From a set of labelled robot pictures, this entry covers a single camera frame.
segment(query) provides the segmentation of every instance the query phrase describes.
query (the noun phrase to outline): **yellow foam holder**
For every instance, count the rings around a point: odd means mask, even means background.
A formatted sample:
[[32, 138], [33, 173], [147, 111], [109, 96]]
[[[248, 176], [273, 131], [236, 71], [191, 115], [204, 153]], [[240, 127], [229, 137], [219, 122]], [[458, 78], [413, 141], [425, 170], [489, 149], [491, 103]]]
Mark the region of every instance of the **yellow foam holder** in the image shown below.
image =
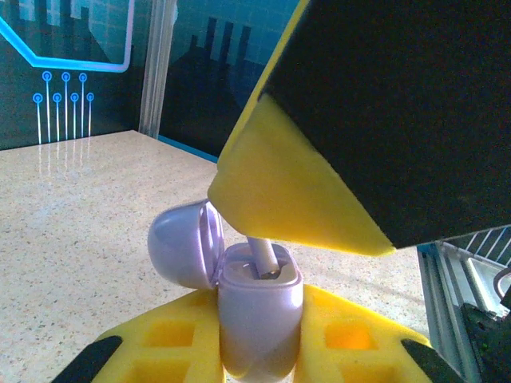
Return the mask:
[[216, 291], [198, 290], [102, 334], [122, 343], [93, 383], [222, 383]]
[[[114, 335], [123, 342], [93, 383], [225, 382], [216, 291], [185, 295], [98, 340]], [[404, 338], [429, 345], [390, 319], [305, 286], [294, 382], [430, 382], [401, 345]]]
[[401, 340], [427, 338], [314, 286], [305, 286], [294, 383], [430, 383]]

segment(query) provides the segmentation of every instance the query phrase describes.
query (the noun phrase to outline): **yellow foam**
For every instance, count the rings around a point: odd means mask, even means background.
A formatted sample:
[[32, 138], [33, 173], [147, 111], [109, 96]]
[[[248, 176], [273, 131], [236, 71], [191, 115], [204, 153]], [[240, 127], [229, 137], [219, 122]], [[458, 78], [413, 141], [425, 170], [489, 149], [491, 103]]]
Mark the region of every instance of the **yellow foam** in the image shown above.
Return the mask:
[[[93, 383], [220, 383], [216, 291], [196, 291], [102, 334], [123, 342]], [[429, 382], [401, 345], [421, 334], [314, 286], [304, 287], [295, 383]]]
[[304, 287], [294, 383], [430, 383], [401, 344], [421, 334], [314, 286]]
[[93, 383], [222, 383], [216, 291], [195, 291], [98, 340], [123, 342]]
[[362, 255], [395, 249], [337, 172], [263, 95], [208, 198], [237, 231]]

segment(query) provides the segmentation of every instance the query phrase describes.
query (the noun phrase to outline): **speckled countertop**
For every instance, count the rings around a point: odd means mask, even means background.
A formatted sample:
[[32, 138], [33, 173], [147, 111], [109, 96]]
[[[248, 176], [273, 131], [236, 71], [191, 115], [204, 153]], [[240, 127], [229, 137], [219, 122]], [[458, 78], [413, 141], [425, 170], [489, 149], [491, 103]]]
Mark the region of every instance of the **speckled countertop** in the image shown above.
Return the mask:
[[[189, 292], [156, 275], [147, 231], [203, 199], [214, 164], [137, 132], [4, 151], [0, 164], [0, 383], [51, 381], [105, 330]], [[415, 249], [285, 246], [307, 283], [427, 335]]]

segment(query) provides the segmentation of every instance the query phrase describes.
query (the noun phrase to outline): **glass panel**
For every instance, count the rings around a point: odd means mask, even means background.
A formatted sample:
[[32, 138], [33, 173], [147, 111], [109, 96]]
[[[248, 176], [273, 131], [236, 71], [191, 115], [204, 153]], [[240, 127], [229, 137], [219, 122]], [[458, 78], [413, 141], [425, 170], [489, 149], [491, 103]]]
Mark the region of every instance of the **glass panel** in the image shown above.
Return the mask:
[[160, 134], [218, 156], [297, 4], [178, 2]]
[[0, 0], [0, 149], [138, 126], [152, 0]]

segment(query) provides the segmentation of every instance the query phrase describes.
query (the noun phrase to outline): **open lid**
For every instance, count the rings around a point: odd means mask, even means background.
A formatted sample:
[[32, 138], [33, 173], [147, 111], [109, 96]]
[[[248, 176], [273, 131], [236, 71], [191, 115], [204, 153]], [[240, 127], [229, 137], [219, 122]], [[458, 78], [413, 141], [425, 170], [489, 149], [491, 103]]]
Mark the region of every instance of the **open lid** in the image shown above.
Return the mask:
[[148, 235], [149, 256], [167, 280], [192, 289], [213, 289], [224, 256], [218, 211], [205, 199], [159, 214]]

